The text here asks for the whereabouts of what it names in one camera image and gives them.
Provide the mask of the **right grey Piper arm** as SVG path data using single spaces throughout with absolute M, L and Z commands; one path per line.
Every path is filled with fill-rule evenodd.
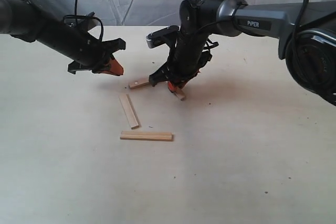
M 245 0 L 184 0 L 180 25 L 147 36 L 148 46 L 166 44 L 167 61 L 149 76 L 153 86 L 174 91 L 195 78 L 218 46 L 210 35 L 270 37 L 295 82 L 335 104 L 335 2 L 249 5 Z

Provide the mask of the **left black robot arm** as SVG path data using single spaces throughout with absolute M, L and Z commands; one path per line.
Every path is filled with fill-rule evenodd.
M 98 21 L 94 13 L 89 15 L 66 15 L 65 19 L 79 19 L 76 25 L 57 20 L 48 12 L 29 1 L 1 0 L 1 34 L 11 35 L 25 42 L 38 41 L 72 59 L 68 72 L 91 71 L 113 76 L 124 74 L 124 68 L 113 53 L 124 50 L 123 39 L 104 41 L 89 33 L 90 22 Z

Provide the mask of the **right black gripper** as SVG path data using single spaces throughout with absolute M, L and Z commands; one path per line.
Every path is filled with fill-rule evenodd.
M 203 53 L 208 37 L 209 34 L 178 34 L 176 46 L 170 50 L 166 63 L 149 75 L 150 84 L 155 86 L 167 81 L 167 87 L 172 93 L 176 92 L 176 87 L 183 89 L 208 62 L 210 54 Z

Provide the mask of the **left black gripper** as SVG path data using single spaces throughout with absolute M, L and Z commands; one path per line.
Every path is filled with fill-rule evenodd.
M 90 70 L 93 73 L 106 73 L 122 76 L 124 68 L 114 57 L 114 53 L 125 50 L 125 41 L 121 38 L 103 40 L 104 27 L 98 18 L 92 18 L 100 24 L 98 38 L 78 26 L 68 26 L 62 20 L 52 23 L 52 41 L 55 49 L 73 60 L 68 66 L 70 73 Z

